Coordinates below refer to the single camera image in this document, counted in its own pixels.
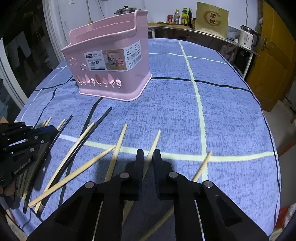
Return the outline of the red lidded jar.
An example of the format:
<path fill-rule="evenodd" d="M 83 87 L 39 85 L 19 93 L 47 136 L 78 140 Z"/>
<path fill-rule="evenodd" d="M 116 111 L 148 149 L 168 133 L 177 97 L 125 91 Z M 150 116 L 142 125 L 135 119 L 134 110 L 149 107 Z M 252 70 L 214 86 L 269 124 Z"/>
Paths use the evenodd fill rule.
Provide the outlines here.
<path fill-rule="evenodd" d="M 167 15 L 166 22 L 171 23 L 173 21 L 173 15 Z"/>

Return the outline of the white electric kettle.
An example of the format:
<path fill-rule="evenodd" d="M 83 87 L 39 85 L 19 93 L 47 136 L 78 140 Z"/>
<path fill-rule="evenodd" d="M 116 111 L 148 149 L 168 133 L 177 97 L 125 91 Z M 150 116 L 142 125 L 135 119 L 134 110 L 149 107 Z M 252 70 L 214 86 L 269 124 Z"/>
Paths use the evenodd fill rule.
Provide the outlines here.
<path fill-rule="evenodd" d="M 259 33 L 247 27 L 246 25 L 241 25 L 240 28 L 241 31 L 238 39 L 238 44 L 248 49 L 256 47 L 259 42 Z"/>

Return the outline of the green oil bottle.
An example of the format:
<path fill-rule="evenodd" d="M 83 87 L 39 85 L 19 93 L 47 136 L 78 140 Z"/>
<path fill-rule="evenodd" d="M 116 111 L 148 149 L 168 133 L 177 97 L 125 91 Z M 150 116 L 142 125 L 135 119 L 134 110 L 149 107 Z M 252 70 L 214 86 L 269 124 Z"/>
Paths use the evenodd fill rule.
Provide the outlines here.
<path fill-rule="evenodd" d="M 187 13 L 186 7 L 184 7 L 182 11 L 181 25 L 184 25 L 184 26 L 188 25 L 188 13 Z"/>

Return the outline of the blue checked tablecloth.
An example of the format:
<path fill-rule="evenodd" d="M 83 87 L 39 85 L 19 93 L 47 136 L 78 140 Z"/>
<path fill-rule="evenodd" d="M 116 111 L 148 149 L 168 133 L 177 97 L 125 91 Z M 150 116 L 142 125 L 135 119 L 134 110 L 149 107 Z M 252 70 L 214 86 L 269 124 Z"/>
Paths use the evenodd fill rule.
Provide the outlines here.
<path fill-rule="evenodd" d="M 234 68 L 217 51 L 185 41 L 149 40 L 152 79 L 139 98 L 124 102 L 86 96 L 66 62 L 30 95 L 17 117 L 27 125 L 45 120 L 69 124 L 41 168 L 31 199 L 41 195 L 85 125 L 105 120 L 77 153 L 71 166 L 84 163 L 116 144 L 124 134 L 113 174 L 124 171 L 138 149 L 153 142 L 172 168 L 193 179 L 212 153 L 199 181 L 211 180 L 267 235 L 280 209 L 278 154 L 261 106 Z"/>

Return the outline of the pink plastic utensil basket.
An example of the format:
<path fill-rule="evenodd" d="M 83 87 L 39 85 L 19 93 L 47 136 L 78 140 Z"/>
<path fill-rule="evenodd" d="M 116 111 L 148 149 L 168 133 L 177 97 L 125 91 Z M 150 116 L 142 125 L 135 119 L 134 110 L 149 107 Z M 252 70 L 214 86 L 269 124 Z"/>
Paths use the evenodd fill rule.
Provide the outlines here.
<path fill-rule="evenodd" d="M 147 10 L 71 30 L 61 51 L 83 95 L 137 99 L 150 81 Z"/>

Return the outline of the yellow wooden door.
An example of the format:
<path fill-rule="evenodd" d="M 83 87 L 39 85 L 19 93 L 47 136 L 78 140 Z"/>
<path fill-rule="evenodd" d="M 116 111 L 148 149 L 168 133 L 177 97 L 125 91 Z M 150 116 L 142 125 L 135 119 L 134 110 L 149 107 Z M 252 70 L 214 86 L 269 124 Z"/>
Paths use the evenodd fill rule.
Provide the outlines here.
<path fill-rule="evenodd" d="M 295 38 L 268 1 L 263 1 L 257 54 L 247 83 L 261 108 L 271 111 L 285 97 L 295 78 Z"/>

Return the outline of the black chopstick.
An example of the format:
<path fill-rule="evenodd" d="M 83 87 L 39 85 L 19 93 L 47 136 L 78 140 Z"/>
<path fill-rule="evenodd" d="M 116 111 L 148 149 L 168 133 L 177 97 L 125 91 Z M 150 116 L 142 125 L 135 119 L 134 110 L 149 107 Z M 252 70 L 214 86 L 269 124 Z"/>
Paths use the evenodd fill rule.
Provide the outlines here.
<path fill-rule="evenodd" d="M 78 147 L 74 150 L 74 152 L 67 159 L 66 163 L 64 164 L 64 166 L 62 167 L 62 169 L 59 171 L 57 177 L 54 179 L 54 181 L 51 184 L 50 188 L 53 185 L 55 185 L 55 184 L 57 184 L 59 182 L 60 178 L 62 177 L 62 175 L 64 174 L 64 172 L 66 171 L 66 169 L 68 168 L 68 166 L 70 165 L 70 163 L 75 159 L 77 153 L 82 148 L 82 146 L 84 145 L 84 143 L 87 141 L 87 139 L 92 135 L 92 133 L 96 130 L 96 128 L 102 123 L 102 121 L 107 117 L 107 115 L 111 111 L 112 111 L 112 107 L 110 107 L 109 109 L 107 109 L 107 111 L 101 116 L 101 118 L 97 122 L 95 122 L 95 125 L 91 128 L 91 130 L 88 132 L 88 134 L 82 139 L 82 141 L 80 142 L 80 144 L 78 145 Z"/>
<path fill-rule="evenodd" d="M 24 200 L 23 213 L 24 214 L 27 213 L 32 189 L 33 189 L 34 184 L 37 180 L 40 169 L 42 168 L 44 161 L 46 161 L 48 154 L 50 153 L 50 150 L 52 149 L 56 140 L 58 139 L 60 134 L 63 132 L 64 128 L 66 128 L 67 124 L 69 124 L 69 122 L 72 118 L 73 118 L 73 116 L 71 115 L 71 116 L 69 116 L 69 118 L 67 120 L 62 121 L 62 123 L 60 123 L 60 125 L 58 125 L 58 127 L 57 127 L 58 132 L 57 132 L 57 135 L 55 136 L 55 138 L 53 139 L 53 141 L 51 143 L 44 144 L 44 147 L 42 148 L 41 153 L 38 156 L 38 159 L 32 168 L 32 171 L 30 173 L 30 176 L 29 176 L 26 186 L 25 186 L 25 190 L 23 192 L 23 200 Z"/>

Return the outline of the wooden chopstick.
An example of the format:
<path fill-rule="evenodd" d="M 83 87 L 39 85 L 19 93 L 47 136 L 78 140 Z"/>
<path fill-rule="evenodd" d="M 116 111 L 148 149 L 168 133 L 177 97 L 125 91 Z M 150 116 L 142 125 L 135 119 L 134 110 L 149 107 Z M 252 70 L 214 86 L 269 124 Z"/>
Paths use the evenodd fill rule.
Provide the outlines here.
<path fill-rule="evenodd" d="M 46 197 L 50 196 L 52 193 L 56 192 L 58 189 L 66 185 L 68 182 L 79 176 L 81 173 L 86 171 L 88 168 L 90 168 L 92 165 L 94 165 L 97 161 L 99 161 L 101 158 L 106 156 L 108 153 L 110 153 L 112 150 L 116 148 L 116 145 L 112 145 L 109 149 L 104 150 L 100 154 L 98 154 L 96 157 L 92 158 L 85 164 L 83 164 L 81 167 L 73 171 L 71 174 L 66 176 L 64 179 L 59 181 L 57 184 L 53 185 L 51 188 L 49 188 L 47 191 L 45 191 L 43 194 L 41 194 L 39 197 L 34 199 L 28 204 L 28 207 L 33 207 L 37 205 L 39 202 L 41 202 Z"/>
<path fill-rule="evenodd" d="M 212 156 L 212 151 L 210 151 L 205 157 L 203 163 L 201 164 L 199 170 L 197 171 L 196 175 L 193 178 L 194 182 L 196 182 L 200 178 L 200 176 L 203 174 L 211 156 Z M 143 237 L 140 238 L 139 241 L 147 240 L 172 216 L 173 213 L 174 213 L 174 208 L 172 207 Z"/>
<path fill-rule="evenodd" d="M 152 154 L 153 154 L 154 150 L 157 147 L 160 135 L 161 135 L 161 130 L 158 130 L 157 135 L 156 135 L 156 137 L 154 139 L 154 142 L 153 142 L 153 144 L 152 144 L 152 146 L 151 146 L 151 148 L 150 148 L 150 150 L 149 150 L 149 152 L 147 154 L 147 157 L 146 157 L 146 159 L 144 161 L 144 167 L 143 167 L 143 173 L 142 173 L 142 181 L 144 180 L 144 178 L 145 178 L 145 176 L 147 174 L 147 171 L 149 169 L 149 165 L 150 165 L 150 163 L 152 161 Z M 129 215 L 129 212 L 130 212 L 130 210 L 131 210 L 131 208 L 133 206 L 133 203 L 134 203 L 134 201 L 127 201 L 126 202 L 125 207 L 123 209 L 122 224 L 125 223 L 128 215 Z"/>
<path fill-rule="evenodd" d="M 121 131 L 121 134 L 119 136 L 119 139 L 117 141 L 117 144 L 115 146 L 114 152 L 112 154 L 111 161 L 109 163 L 104 182 L 110 181 L 110 179 L 112 177 L 112 174 L 113 174 L 113 171 L 114 171 L 114 168 L 115 168 L 115 165 L 116 165 L 116 161 L 118 159 L 119 151 L 121 149 L 122 141 L 123 141 L 123 138 L 125 137 L 126 129 L 127 129 L 127 124 L 125 123 L 124 126 L 123 126 L 123 129 Z M 98 213 L 98 216 L 97 216 L 97 221 L 96 221 L 92 241 L 95 241 L 95 236 L 96 236 L 96 231 L 97 231 L 97 227 L 98 227 L 98 221 L 99 221 L 100 213 L 101 213 L 101 210 L 102 210 L 102 206 L 103 206 L 103 201 L 100 204 L 99 213 Z"/>
<path fill-rule="evenodd" d="M 78 147 L 82 139 L 88 134 L 88 132 L 91 130 L 91 128 L 95 125 L 95 122 L 91 123 L 88 128 L 82 133 L 82 135 L 79 137 L 79 139 L 75 142 L 75 144 L 72 146 L 72 148 L 69 150 L 65 158 L 62 160 L 58 168 L 56 169 L 55 173 L 53 174 L 52 178 L 49 180 L 49 183 L 44 189 L 44 193 L 50 188 L 51 184 L 53 183 L 54 179 L 57 177 L 59 171 L 62 169 L 64 164 L 66 163 L 67 159 L 70 157 L 70 155 L 74 152 L 74 150 Z"/>

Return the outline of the dark sauce bottle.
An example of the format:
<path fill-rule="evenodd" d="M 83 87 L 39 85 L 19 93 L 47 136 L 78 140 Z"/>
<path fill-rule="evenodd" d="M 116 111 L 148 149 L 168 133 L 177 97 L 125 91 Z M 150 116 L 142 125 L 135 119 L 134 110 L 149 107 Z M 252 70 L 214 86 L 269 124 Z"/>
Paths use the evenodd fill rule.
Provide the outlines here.
<path fill-rule="evenodd" d="M 191 8 L 189 8 L 188 10 L 187 20 L 188 20 L 188 26 L 192 28 L 193 25 L 192 25 L 192 9 Z"/>

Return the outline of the clear vinegar bottle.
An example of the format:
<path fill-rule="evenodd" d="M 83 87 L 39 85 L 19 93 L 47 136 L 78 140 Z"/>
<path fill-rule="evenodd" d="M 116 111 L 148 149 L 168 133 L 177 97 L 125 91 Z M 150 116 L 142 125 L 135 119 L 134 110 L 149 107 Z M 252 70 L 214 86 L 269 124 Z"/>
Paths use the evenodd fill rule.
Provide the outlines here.
<path fill-rule="evenodd" d="M 176 25 L 179 25 L 180 24 L 180 10 L 179 9 L 176 9 L 175 10 L 175 14 L 174 14 L 174 23 Z"/>

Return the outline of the gold paper bag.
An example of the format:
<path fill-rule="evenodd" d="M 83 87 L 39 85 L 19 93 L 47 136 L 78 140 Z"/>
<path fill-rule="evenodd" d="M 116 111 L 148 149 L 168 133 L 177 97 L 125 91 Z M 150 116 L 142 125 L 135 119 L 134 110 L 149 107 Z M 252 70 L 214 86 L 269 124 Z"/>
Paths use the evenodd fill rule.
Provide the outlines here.
<path fill-rule="evenodd" d="M 229 11 L 197 2 L 195 30 L 226 39 Z"/>

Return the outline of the stainless steel steamer pot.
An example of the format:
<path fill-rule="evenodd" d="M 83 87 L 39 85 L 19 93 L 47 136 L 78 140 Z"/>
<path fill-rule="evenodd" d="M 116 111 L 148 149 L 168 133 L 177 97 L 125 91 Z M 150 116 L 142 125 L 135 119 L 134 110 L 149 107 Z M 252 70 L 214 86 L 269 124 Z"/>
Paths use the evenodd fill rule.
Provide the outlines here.
<path fill-rule="evenodd" d="M 123 8 L 118 9 L 114 14 L 115 15 L 128 14 L 128 13 L 133 13 L 136 10 L 137 10 L 137 8 L 129 7 L 129 6 L 124 6 Z"/>

